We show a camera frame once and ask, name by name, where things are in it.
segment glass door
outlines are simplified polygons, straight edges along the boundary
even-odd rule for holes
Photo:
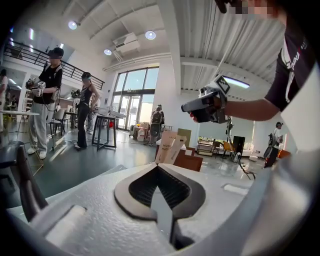
[[[137,123],[140,96],[121,96],[119,112],[126,115],[125,119],[119,119],[117,129],[129,131],[131,125]]]

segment railing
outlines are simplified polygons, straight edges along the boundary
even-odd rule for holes
[[[35,48],[31,48],[20,42],[10,41],[5,45],[4,55],[15,59],[23,60],[41,67],[49,64],[49,55],[43,51]],[[63,68],[63,76],[73,78],[77,81],[82,82],[81,76],[83,70],[65,62],[61,61]],[[102,89],[104,82],[95,76],[91,76],[92,84],[99,90]]]

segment video camera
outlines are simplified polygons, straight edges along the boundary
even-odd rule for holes
[[[181,109],[183,112],[192,113],[198,123],[228,122],[230,119],[225,116],[225,106],[229,90],[230,85],[222,75],[218,75],[207,86],[200,89],[199,98],[183,104]],[[215,101],[220,101],[218,108]]]

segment black pants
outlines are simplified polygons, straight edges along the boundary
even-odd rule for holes
[[[277,160],[278,151],[279,150],[277,148],[272,148],[271,154],[268,158],[268,161],[265,163],[264,168],[271,167],[275,163],[275,161]]]
[[[85,121],[89,114],[90,108],[84,103],[78,105],[78,146],[81,148],[87,147]]]

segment white pants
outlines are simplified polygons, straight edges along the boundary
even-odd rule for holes
[[[33,102],[30,112],[39,113],[39,115],[30,115],[28,129],[31,146],[39,151],[47,151],[47,115],[46,105]]]

